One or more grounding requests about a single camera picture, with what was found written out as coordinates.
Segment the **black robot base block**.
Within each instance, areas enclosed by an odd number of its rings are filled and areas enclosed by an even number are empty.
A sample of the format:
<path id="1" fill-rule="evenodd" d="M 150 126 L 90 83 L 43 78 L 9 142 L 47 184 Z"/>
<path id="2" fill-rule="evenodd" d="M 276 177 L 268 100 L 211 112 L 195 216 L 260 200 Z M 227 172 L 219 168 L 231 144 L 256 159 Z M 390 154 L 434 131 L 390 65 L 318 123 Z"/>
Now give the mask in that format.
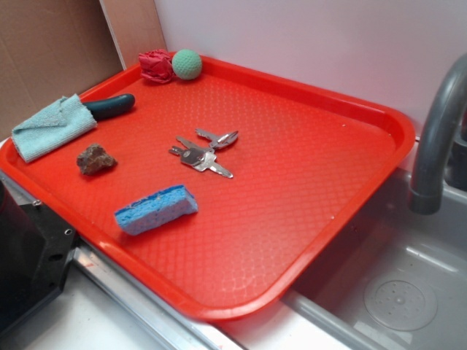
<path id="1" fill-rule="evenodd" d="M 18 204 L 1 185 L 1 336 L 62 292 L 77 231 L 45 204 Z"/>

